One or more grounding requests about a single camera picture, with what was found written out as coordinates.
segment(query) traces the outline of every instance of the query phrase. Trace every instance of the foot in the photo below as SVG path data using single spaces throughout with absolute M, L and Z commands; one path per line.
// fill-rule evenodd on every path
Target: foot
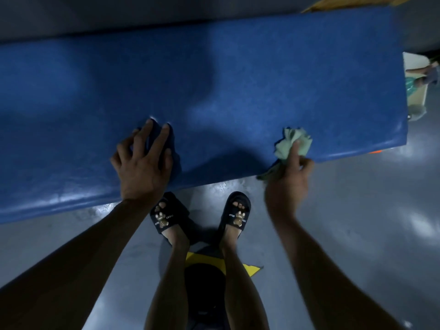
M 243 211 L 245 206 L 237 201 L 232 203 L 235 207 L 237 207 L 237 213 L 235 214 L 236 218 L 242 217 L 246 215 Z M 223 237 L 220 241 L 220 250 L 223 252 L 225 248 L 235 250 L 237 248 L 237 239 L 240 236 L 242 231 L 237 227 L 231 226 L 229 224 L 224 228 Z
M 161 213 L 161 209 L 164 209 L 165 207 L 166 203 L 160 202 L 154 209 L 154 212 L 157 213 L 157 215 L 159 216 L 159 214 Z M 175 224 L 174 226 L 165 229 L 162 232 L 162 235 L 166 237 L 166 239 L 173 247 L 190 247 L 190 240 L 178 224 Z

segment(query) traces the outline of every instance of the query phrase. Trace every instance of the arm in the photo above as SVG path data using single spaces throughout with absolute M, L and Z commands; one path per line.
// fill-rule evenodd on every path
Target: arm
M 313 168 L 313 161 L 297 153 L 295 143 L 283 174 L 268 183 L 265 200 L 313 324 L 318 330 L 401 329 L 340 271 L 297 221 L 295 212 L 307 194 L 307 179 Z
M 122 202 L 94 226 L 64 244 L 0 289 L 2 329 L 82 329 L 122 250 L 162 197 L 173 161 L 162 129 L 148 155 L 152 123 L 118 144 L 111 158 L 121 180 Z M 133 156 L 129 151 L 133 144 Z

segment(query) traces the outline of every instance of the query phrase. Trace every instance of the blue mat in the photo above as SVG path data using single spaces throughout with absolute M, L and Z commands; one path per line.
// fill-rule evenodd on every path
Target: blue mat
M 170 122 L 171 190 L 260 174 L 282 128 L 318 162 L 404 145 L 388 7 L 0 46 L 0 222 L 119 200 L 108 159 L 149 116 Z

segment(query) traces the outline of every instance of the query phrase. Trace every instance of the black slipper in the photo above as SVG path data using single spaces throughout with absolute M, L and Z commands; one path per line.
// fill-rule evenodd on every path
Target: black slipper
M 238 206 L 234 206 L 232 204 L 234 202 L 242 204 L 245 207 L 245 210 L 240 209 Z M 250 200 L 244 193 L 240 191 L 235 191 L 229 195 L 228 200 L 226 200 L 226 204 L 224 206 L 223 214 L 221 216 L 219 226 L 219 241 L 223 237 L 224 230 L 227 224 L 236 227 L 241 231 L 245 229 L 246 223 L 249 219 L 250 208 Z
M 166 204 L 164 208 L 159 206 L 161 202 Z M 157 232 L 162 234 L 164 230 L 178 224 L 190 240 L 190 244 L 194 244 L 197 239 L 195 224 L 189 218 L 190 212 L 185 205 L 176 198 L 173 192 L 165 192 L 159 203 L 150 211 L 151 221 Z

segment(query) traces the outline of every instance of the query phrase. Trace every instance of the yellow object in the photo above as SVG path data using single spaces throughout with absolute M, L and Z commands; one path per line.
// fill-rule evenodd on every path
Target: yellow object
M 320 0 L 311 7 L 303 10 L 303 13 L 323 10 L 335 10 L 341 8 L 356 8 L 364 6 L 380 6 L 391 4 L 398 6 L 409 0 Z
M 187 260 L 185 262 L 186 267 L 199 263 L 213 265 L 217 267 L 220 271 L 222 271 L 224 275 L 226 275 L 226 266 L 224 264 L 224 260 L 216 257 L 200 255 L 198 253 L 187 253 Z M 243 266 L 249 274 L 249 277 L 252 277 L 254 274 L 261 270 L 261 267 L 256 267 L 253 265 L 243 264 Z

